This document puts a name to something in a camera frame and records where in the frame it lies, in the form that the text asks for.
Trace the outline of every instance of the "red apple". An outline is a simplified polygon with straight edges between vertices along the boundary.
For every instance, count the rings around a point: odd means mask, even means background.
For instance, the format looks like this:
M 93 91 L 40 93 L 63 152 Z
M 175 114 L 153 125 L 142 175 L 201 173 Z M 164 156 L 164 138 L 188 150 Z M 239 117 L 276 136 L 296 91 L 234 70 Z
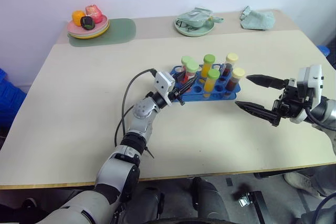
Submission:
M 96 24 L 102 22 L 103 15 L 96 5 L 88 5 L 85 7 L 85 11 L 86 15 L 90 16 Z

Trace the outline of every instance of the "green placemat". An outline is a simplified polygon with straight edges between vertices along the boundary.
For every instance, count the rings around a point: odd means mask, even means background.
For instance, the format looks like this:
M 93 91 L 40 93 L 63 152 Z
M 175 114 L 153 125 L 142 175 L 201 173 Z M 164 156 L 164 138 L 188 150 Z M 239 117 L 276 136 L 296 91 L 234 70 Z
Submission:
M 110 19 L 109 29 L 102 35 L 92 39 L 77 39 L 68 35 L 69 43 L 74 47 L 92 47 L 128 42 L 135 37 L 136 26 L 129 18 Z

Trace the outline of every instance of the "pink plate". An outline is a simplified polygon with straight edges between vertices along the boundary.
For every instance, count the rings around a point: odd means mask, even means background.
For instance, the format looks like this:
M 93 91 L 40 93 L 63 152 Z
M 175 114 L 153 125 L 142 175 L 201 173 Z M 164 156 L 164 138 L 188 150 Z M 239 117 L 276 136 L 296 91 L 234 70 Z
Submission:
M 68 32 L 72 33 L 74 35 L 90 35 L 90 34 L 94 34 L 94 33 L 98 32 L 99 30 L 104 28 L 104 26 L 106 26 L 107 22 L 108 22 L 108 19 L 106 18 L 105 15 L 103 15 L 102 22 L 96 24 L 96 26 L 92 30 L 85 30 L 81 26 L 76 26 L 74 21 L 70 21 L 68 23 L 67 28 L 68 28 Z

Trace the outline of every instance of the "black cable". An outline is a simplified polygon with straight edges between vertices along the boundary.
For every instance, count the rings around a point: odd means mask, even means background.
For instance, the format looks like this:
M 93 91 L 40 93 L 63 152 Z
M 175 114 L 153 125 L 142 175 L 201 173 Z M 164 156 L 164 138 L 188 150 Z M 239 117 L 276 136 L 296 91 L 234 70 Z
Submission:
M 131 109 L 132 109 L 133 107 L 134 107 L 134 105 L 132 105 L 131 107 L 129 107 L 128 110 L 126 110 L 126 113 L 124 114 L 124 117 L 127 115 L 128 112 L 131 111 Z M 119 127 L 120 127 L 120 125 L 121 125 L 121 120 L 122 120 L 122 119 L 120 119 L 120 121 L 119 121 L 119 123 L 118 123 L 118 126 L 117 126 L 117 129 L 115 130 L 115 134 L 114 134 L 114 146 L 115 146 L 115 147 L 117 146 L 117 135 L 118 135 Z
M 331 195 L 329 195 L 328 197 L 326 197 L 323 201 L 321 201 L 321 203 L 319 203 L 319 205 L 317 206 L 314 215 L 313 215 L 313 221 L 312 224 L 316 224 L 317 221 L 317 217 L 319 216 L 319 213 L 321 211 L 321 208 L 333 197 L 336 197 L 336 193 L 333 193 Z
M 310 108 L 309 106 L 306 106 L 304 107 L 305 111 L 306 111 L 306 114 L 307 114 L 307 117 L 316 125 L 322 127 L 322 128 L 325 128 L 327 130 L 330 130 L 330 131 L 336 131 L 336 127 L 331 127 L 331 126 L 328 126 L 328 125 L 325 125 L 323 123 L 321 123 L 319 120 L 317 120 L 313 114 L 311 113 L 310 111 Z
M 126 88 L 126 91 L 125 91 L 125 94 L 124 94 L 124 98 L 122 99 L 122 106 L 121 106 L 121 123 L 122 123 L 122 133 L 125 135 L 126 134 L 126 130 L 125 130 L 125 120 L 124 120 L 124 108 L 125 108 L 125 101 L 126 101 L 126 96 L 127 96 L 127 93 L 128 93 L 128 90 L 130 89 L 130 86 L 131 84 L 133 83 L 133 81 L 135 81 L 135 79 L 137 77 L 139 77 L 140 75 L 144 74 L 144 73 L 147 73 L 147 72 L 150 72 L 152 73 L 152 75 L 155 77 L 156 75 L 156 70 L 154 68 L 151 68 L 151 69 L 147 69 L 147 70 L 144 70 L 140 73 L 138 73 L 136 76 L 133 77 L 133 79 L 130 81 L 130 83 L 128 84 L 127 88 Z

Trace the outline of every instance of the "blue crate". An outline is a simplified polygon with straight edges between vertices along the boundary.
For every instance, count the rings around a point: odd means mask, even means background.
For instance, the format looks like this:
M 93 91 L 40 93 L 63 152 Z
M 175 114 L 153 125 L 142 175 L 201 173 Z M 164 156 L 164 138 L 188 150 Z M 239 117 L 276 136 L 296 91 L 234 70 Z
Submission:
M 219 66 L 222 67 L 221 64 L 213 64 L 212 68 L 214 66 Z M 178 72 L 176 71 L 177 68 L 181 68 L 181 66 L 175 66 L 173 70 L 170 72 L 171 75 L 177 74 Z M 204 79 L 201 77 L 201 71 L 197 72 L 197 80 L 195 81 L 194 85 L 191 87 L 191 90 L 189 92 L 186 92 L 182 95 L 182 100 L 185 102 L 193 102 L 193 101 L 218 101 L 218 100 L 234 100 L 237 97 L 237 94 L 240 91 L 240 86 L 237 84 L 235 86 L 235 89 L 233 91 L 228 91 L 225 89 L 227 82 L 229 81 L 231 77 L 231 73 L 229 76 L 223 78 L 220 77 L 216 83 L 215 83 L 215 88 L 212 92 L 208 93 L 205 92 L 203 89 L 203 83 L 201 81 Z M 177 83 L 176 86 L 180 88 L 182 84 Z M 209 94 L 210 96 L 208 98 L 205 98 L 203 94 Z
M 0 68 L 0 126 L 10 126 L 26 98 L 26 94 L 5 80 L 6 72 Z
M 329 54 L 330 54 L 330 49 L 328 48 L 328 47 L 326 47 L 326 46 L 317 46 L 318 47 L 318 49 L 321 51 L 321 53 L 323 53 L 324 54 L 324 56 L 328 56 Z

